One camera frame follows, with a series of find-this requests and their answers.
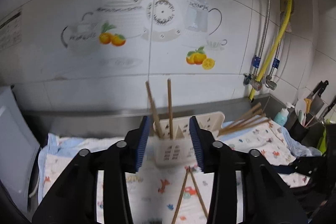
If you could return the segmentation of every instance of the pitcher handle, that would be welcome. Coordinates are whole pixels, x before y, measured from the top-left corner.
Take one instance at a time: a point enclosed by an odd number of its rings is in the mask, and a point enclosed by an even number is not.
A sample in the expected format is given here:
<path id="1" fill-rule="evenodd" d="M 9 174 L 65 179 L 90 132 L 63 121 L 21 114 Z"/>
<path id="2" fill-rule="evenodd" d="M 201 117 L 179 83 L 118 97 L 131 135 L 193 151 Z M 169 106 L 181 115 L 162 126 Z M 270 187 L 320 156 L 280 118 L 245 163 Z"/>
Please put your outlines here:
<path id="1" fill-rule="evenodd" d="M 219 11 L 217 8 L 212 8 L 209 12 L 211 12 L 212 10 L 217 10 L 220 13 L 220 23 L 217 26 L 217 28 L 213 32 L 211 32 L 209 35 L 213 34 L 215 31 L 217 31 L 217 29 L 219 28 L 219 26 L 222 24 L 222 20 L 223 20 L 223 15 L 222 15 L 221 11 Z"/>
<path id="2" fill-rule="evenodd" d="M 63 46 L 64 46 L 65 48 L 68 47 L 68 44 L 67 44 L 67 43 L 65 42 L 65 40 L 64 40 L 64 31 L 65 31 L 66 28 L 68 28 L 68 26 L 66 26 L 66 27 L 63 29 L 62 33 L 61 33 L 61 42 L 62 42 L 62 44 L 63 44 Z"/>
<path id="3" fill-rule="evenodd" d="M 85 17 L 86 15 L 93 15 L 93 12 L 87 12 L 87 13 L 85 13 L 85 14 L 82 16 L 82 21 L 84 21 L 84 17 Z"/>

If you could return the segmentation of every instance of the yellow gas pipe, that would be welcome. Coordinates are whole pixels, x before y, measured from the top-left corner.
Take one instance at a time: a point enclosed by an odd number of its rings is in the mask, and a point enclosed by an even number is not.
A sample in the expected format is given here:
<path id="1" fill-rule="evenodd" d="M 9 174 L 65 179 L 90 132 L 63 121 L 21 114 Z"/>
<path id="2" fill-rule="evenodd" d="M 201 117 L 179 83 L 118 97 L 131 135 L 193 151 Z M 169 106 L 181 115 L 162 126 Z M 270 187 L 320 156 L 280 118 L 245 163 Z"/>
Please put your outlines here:
<path id="1" fill-rule="evenodd" d="M 280 43 L 280 40 L 282 38 L 282 36 L 284 35 L 285 33 L 285 30 L 287 28 L 287 25 L 288 25 L 288 22 L 289 22 L 289 18 L 291 16 L 291 11 L 292 11 L 292 0 L 288 0 L 287 2 L 287 8 L 286 8 L 286 15 L 285 15 L 285 18 L 283 19 L 283 23 L 281 25 L 281 28 L 279 30 L 279 33 L 278 33 L 278 36 L 276 37 L 275 41 L 274 41 L 274 44 L 271 48 L 271 51 L 270 53 L 268 54 L 266 60 L 264 61 L 260 71 L 259 71 L 259 74 L 256 78 L 256 81 L 257 82 L 260 82 L 261 79 L 263 78 L 265 72 L 266 72 L 266 69 L 268 68 L 268 65 L 270 64 L 272 58 L 273 58 L 273 55 L 275 53 L 275 51 L 277 50 L 277 47 Z M 249 99 L 252 100 L 253 97 L 254 97 L 254 93 L 255 93 L 255 89 L 252 88 L 251 92 L 250 92 L 250 95 L 249 95 Z"/>

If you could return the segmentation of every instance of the utensil basket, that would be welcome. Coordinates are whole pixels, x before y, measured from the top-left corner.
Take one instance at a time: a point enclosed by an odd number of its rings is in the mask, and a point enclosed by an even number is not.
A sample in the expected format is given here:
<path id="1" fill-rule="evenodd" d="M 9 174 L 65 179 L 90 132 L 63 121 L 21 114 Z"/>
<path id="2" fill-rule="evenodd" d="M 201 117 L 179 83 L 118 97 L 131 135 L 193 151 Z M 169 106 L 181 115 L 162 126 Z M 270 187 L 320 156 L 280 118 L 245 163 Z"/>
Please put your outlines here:
<path id="1" fill-rule="evenodd" d="M 211 112 L 195 115 L 199 127 L 209 130 L 217 138 L 218 130 L 224 122 L 225 116 L 222 112 Z M 157 166 L 178 165 L 195 161 L 194 147 L 189 133 L 189 120 L 191 116 L 173 118 L 173 136 L 169 135 L 169 119 L 160 120 L 163 132 L 163 139 L 155 136 L 154 156 Z"/>

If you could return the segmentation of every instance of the bundle of chopsticks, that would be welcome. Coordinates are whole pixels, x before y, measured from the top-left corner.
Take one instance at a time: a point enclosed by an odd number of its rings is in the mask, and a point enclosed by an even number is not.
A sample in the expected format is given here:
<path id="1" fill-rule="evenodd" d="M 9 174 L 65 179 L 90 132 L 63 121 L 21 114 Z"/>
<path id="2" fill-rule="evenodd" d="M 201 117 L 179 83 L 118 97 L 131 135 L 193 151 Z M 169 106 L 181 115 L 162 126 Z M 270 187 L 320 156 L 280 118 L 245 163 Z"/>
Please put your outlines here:
<path id="1" fill-rule="evenodd" d="M 198 200 L 202 206 L 202 210 L 203 210 L 203 213 L 205 215 L 206 218 L 208 218 L 208 212 L 207 212 L 207 209 L 204 205 L 204 202 L 203 202 L 203 199 L 202 199 L 202 196 L 200 194 L 200 190 L 197 186 L 197 183 L 196 183 L 196 180 L 195 180 L 195 177 L 194 177 L 194 174 L 193 174 L 193 171 L 192 169 L 190 168 L 190 166 L 186 169 L 186 172 L 185 172 L 185 177 L 184 177 L 184 180 L 183 180 L 183 184 L 182 184 L 182 188 L 181 188 L 181 192 L 180 192 L 180 196 L 178 198 L 178 201 L 177 201 L 177 206 L 175 208 L 175 213 L 174 213 L 174 216 L 173 216 L 173 220 L 171 222 L 171 224 L 175 224 L 176 222 L 176 218 L 177 218 L 177 215 L 179 213 L 179 210 L 180 210 L 180 206 L 181 206 L 181 202 L 182 202 L 182 197 L 183 197 L 183 193 L 184 193 L 184 189 L 185 189 L 185 184 L 187 182 L 187 178 L 188 178 L 188 174 L 190 173 L 191 175 L 191 178 L 193 180 L 193 184 L 195 186 L 195 190 L 196 190 L 196 194 L 197 194 L 197 197 L 198 197 Z"/>
<path id="2" fill-rule="evenodd" d="M 168 88 L 169 137 L 172 140 L 173 139 L 173 112 L 172 112 L 172 104 L 171 104 L 171 81 L 170 79 L 167 80 L 167 88 Z M 158 112 L 155 107 L 155 102 L 153 100 L 151 88 L 149 86 L 148 81 L 146 81 L 146 89 L 147 89 L 148 100 L 151 104 L 151 110 L 152 110 L 153 120 L 155 124 L 155 129 L 156 129 L 155 133 L 157 134 L 159 138 L 163 139 L 164 135 L 163 135 L 162 128 L 160 125 L 160 118 L 159 118 Z"/>
<path id="3" fill-rule="evenodd" d="M 261 109 L 261 104 L 258 103 L 252 107 L 248 112 L 244 113 L 241 117 L 235 120 L 233 123 L 222 128 L 218 132 L 218 136 L 233 133 L 235 131 L 252 128 L 260 124 L 271 121 L 271 119 L 265 119 L 265 114 Z"/>

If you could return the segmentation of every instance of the wall notice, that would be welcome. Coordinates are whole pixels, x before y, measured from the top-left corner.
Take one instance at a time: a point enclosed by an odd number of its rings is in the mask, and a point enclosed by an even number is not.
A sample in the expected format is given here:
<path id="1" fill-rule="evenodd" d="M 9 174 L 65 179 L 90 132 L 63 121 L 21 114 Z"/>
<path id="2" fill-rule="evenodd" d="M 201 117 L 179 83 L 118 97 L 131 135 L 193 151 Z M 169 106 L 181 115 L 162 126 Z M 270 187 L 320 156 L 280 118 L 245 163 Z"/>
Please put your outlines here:
<path id="1" fill-rule="evenodd" d="M 0 51 L 21 42 L 21 10 L 0 22 Z"/>

